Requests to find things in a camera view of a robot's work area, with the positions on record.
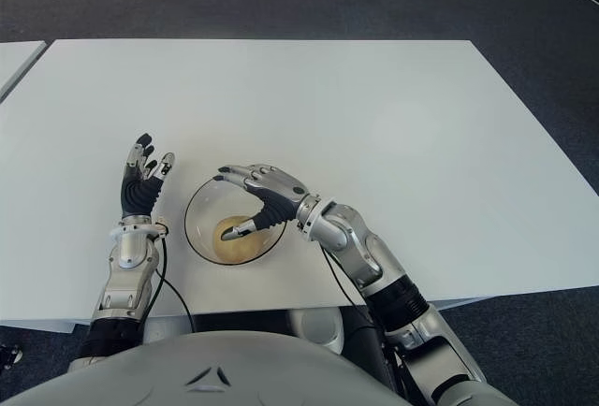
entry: dark floor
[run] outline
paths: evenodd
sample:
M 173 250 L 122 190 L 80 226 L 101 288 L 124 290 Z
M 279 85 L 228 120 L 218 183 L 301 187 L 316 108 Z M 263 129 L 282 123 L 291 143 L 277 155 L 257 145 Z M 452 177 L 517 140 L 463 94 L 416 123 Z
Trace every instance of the dark floor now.
M 0 0 L 0 41 L 83 37 L 469 39 L 599 191 L 599 7 L 590 0 Z M 596 405 L 598 301 L 591 288 L 446 316 L 520 404 Z M 0 339 L 28 349 L 0 377 L 0 396 L 61 372 L 78 338 L 2 329 Z

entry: robot forearm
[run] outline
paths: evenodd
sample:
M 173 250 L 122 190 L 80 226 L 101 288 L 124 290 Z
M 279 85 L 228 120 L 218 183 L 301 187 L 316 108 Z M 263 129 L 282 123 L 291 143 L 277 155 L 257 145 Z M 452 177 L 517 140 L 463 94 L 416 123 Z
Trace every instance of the robot forearm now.
M 366 299 L 426 403 L 437 404 L 456 384 L 485 382 L 482 370 L 460 339 L 420 295 L 397 258 L 356 210 L 306 196 L 297 219 L 302 235 L 331 253 Z M 486 395 L 495 397 L 497 391 L 488 388 L 483 388 Z
M 144 313 L 152 293 L 151 278 L 159 261 L 154 241 L 167 233 L 150 216 L 127 216 L 112 230 L 116 245 L 110 252 L 110 275 L 97 302 L 90 330 L 79 357 L 69 370 L 139 345 Z

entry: glass bowl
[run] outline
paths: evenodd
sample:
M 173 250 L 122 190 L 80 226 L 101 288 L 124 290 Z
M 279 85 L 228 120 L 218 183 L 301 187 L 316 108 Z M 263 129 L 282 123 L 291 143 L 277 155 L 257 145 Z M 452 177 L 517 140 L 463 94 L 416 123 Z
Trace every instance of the glass bowl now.
M 228 181 L 207 181 L 191 197 L 187 206 L 185 212 L 187 241 L 198 255 L 215 264 L 238 266 L 254 261 L 276 245 L 285 231 L 285 223 L 255 232 L 257 235 L 253 239 L 257 239 L 257 236 L 260 238 L 259 251 L 256 256 L 239 263 L 226 261 L 216 253 L 213 235 L 214 229 L 222 220 L 231 216 L 252 217 L 262 209 L 262 206 L 258 198 L 239 186 Z

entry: robotic arm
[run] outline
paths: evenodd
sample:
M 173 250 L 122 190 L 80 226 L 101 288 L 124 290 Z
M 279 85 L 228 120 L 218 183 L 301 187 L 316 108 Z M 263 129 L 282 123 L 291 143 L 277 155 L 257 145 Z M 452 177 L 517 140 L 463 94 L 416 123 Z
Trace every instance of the robotic arm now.
M 237 184 L 264 202 L 252 219 L 221 237 L 236 239 L 283 221 L 298 220 L 304 238 L 331 254 L 365 298 L 401 357 L 407 383 L 428 405 L 507 406 L 515 403 L 486 383 L 482 370 L 436 308 L 420 295 L 402 265 L 360 214 L 323 200 L 277 167 L 219 169 L 214 179 Z
M 110 234 L 116 244 L 110 252 L 110 276 L 95 307 L 87 339 L 69 371 L 139 345 L 149 313 L 151 278 L 158 266 L 156 239 L 167 229 L 152 223 L 152 209 L 175 161 L 166 153 L 160 163 L 146 165 L 153 152 L 152 138 L 139 137 L 129 152 L 121 186 L 121 222 Z

